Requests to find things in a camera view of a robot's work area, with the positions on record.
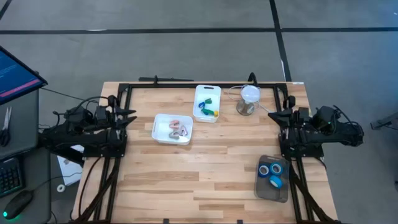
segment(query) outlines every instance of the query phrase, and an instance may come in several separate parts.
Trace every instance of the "tape roll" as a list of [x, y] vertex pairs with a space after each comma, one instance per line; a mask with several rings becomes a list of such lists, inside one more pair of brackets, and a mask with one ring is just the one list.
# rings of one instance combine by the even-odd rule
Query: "tape roll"
[[58, 187], [57, 187], [57, 192], [62, 193], [62, 192], [65, 191], [65, 189], [66, 189], [66, 187], [65, 187], [63, 184], [60, 184], [60, 185], [58, 185]]
[[259, 177], [267, 177], [269, 175], [269, 168], [267, 165], [259, 165]]
[[284, 185], [282, 183], [282, 180], [279, 177], [275, 176], [275, 175], [272, 175], [272, 176], [269, 177], [269, 182], [271, 183], [272, 186], [274, 186], [274, 187], [276, 187], [278, 189], [281, 189], [282, 186]]
[[284, 171], [284, 168], [278, 162], [273, 162], [269, 167], [269, 169], [271, 170], [271, 173], [274, 175], [281, 175]]

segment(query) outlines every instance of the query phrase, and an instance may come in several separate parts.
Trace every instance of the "white plastic tray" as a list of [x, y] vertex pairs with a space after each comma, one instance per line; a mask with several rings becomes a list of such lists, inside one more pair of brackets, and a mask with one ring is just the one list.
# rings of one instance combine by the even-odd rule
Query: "white plastic tray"
[[[212, 114], [205, 115], [201, 112], [199, 104], [205, 100], [211, 98], [211, 104], [206, 104], [205, 108], [218, 111], [218, 116], [214, 117]], [[195, 120], [200, 122], [215, 123], [220, 116], [220, 100], [221, 100], [221, 88], [218, 86], [210, 85], [198, 85], [195, 91], [195, 101], [193, 102], [193, 115]]]
[[[169, 124], [175, 119], [179, 120], [180, 125], [184, 125], [188, 132], [186, 136], [180, 136], [179, 139], [172, 139], [169, 137], [169, 134], [173, 131], [173, 129], [169, 127]], [[190, 116], [157, 114], [152, 128], [152, 138], [159, 143], [187, 145], [191, 141], [192, 126], [193, 119]]]

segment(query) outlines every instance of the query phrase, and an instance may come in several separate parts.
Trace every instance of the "black desk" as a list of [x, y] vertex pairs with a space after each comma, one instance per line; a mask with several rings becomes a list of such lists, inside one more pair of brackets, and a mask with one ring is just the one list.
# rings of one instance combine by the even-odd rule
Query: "black desk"
[[[34, 91], [0, 106], [0, 127], [7, 106], [12, 106], [10, 121], [11, 141], [6, 148], [0, 147], [0, 157], [8, 152], [22, 153], [37, 144], [39, 93]], [[33, 190], [50, 178], [50, 153], [44, 148], [32, 149], [20, 155], [25, 171], [25, 189]], [[18, 192], [0, 198], [0, 211]], [[50, 184], [44, 184], [34, 193], [33, 201], [14, 220], [0, 217], [0, 223], [46, 223], [51, 217]]]

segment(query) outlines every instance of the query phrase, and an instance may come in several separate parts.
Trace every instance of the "white paper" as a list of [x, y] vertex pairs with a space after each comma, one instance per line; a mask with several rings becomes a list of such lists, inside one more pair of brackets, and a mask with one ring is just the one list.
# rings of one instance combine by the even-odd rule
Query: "white paper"
[[[85, 148], [81, 145], [72, 146], [72, 149], [83, 152]], [[83, 168], [77, 163], [71, 162], [64, 157], [58, 156], [58, 162], [60, 164], [61, 173], [63, 176], [69, 176], [75, 173], [83, 172]], [[81, 174], [75, 174], [71, 177], [64, 177], [63, 181], [66, 186], [69, 186], [81, 179]]]

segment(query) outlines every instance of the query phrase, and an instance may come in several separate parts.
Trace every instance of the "gray tray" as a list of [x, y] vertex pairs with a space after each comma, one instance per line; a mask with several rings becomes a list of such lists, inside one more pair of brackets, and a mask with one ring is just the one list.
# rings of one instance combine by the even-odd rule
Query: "gray tray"
[[[268, 175], [267, 177], [258, 176], [259, 164], [265, 164], [267, 166], [270, 166], [275, 161], [279, 162], [283, 167], [283, 173], [279, 176], [283, 183], [281, 189], [277, 189], [276, 187], [271, 185], [271, 183], [269, 182], [269, 177], [271, 175]], [[289, 162], [287, 162], [287, 160], [285, 159], [272, 156], [261, 156], [259, 163], [257, 163], [256, 184], [254, 193], [259, 198], [285, 203], [289, 195]]]

